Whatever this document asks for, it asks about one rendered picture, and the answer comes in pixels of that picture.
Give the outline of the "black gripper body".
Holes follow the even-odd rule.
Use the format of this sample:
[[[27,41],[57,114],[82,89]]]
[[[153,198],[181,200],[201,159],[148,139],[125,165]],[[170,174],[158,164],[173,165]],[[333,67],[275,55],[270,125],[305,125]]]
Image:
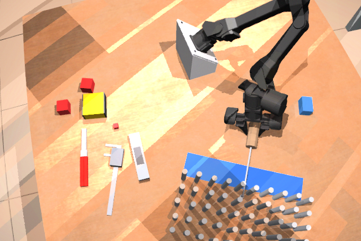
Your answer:
[[[261,122],[264,126],[269,126],[272,130],[281,130],[282,116],[276,116],[272,113],[262,114],[262,106],[257,108],[248,107],[245,104],[245,112],[238,113],[239,108],[228,107],[224,116],[224,123],[228,125],[240,124],[243,125],[244,121],[247,122]]]

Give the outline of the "small blue block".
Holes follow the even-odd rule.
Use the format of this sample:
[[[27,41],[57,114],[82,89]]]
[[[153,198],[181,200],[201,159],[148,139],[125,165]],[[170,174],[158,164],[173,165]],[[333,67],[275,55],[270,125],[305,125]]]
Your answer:
[[[302,96],[298,100],[299,115],[309,115],[313,112],[312,97]]]

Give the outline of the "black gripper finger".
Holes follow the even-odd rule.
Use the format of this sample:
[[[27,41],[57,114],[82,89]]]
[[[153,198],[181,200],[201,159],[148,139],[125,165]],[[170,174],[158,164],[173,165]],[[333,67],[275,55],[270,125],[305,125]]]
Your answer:
[[[243,125],[235,124],[236,127],[239,127],[241,130],[244,131],[245,135],[247,135],[247,121],[244,121]]]
[[[262,125],[262,123],[260,123],[260,129],[259,129],[258,137],[260,137],[260,135],[266,130],[269,130],[269,126],[264,126],[264,125]]]

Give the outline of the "blue flat strip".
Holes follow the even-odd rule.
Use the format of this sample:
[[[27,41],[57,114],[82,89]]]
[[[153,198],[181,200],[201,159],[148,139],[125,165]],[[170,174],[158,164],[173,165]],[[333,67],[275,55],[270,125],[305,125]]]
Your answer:
[[[228,186],[236,187],[245,181],[246,167],[188,152],[184,169],[188,171],[187,176],[193,178],[196,177],[197,172],[202,172],[200,180],[208,182],[213,176],[217,176],[218,179],[215,183],[219,184],[223,184],[227,178],[231,178],[232,182]],[[274,191],[270,195],[273,196],[282,191],[287,191],[288,194],[283,197],[287,198],[296,193],[302,193],[303,178],[249,167],[245,190],[249,190],[255,185],[259,186],[259,190],[256,192],[260,193],[272,187]]]

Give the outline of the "yellow box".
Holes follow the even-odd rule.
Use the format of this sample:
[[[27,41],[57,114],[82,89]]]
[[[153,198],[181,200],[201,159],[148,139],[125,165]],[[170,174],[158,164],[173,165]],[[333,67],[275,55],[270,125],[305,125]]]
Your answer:
[[[84,119],[107,118],[105,92],[82,94],[82,116]]]

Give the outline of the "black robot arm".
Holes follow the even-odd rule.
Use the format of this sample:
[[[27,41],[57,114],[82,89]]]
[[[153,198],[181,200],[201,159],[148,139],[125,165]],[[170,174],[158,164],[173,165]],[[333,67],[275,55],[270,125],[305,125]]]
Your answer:
[[[238,17],[224,18],[215,22],[204,21],[202,28],[195,35],[190,35],[190,38],[197,51],[207,53],[217,40],[232,42],[241,38],[240,33],[243,29],[282,12],[291,12],[293,23],[270,52],[250,69],[250,77],[258,85],[246,80],[238,86],[245,91],[243,102],[248,107],[262,106],[263,111],[282,116],[287,107],[288,95],[275,90],[273,78],[281,61],[309,29],[309,3],[310,0],[271,0]]]

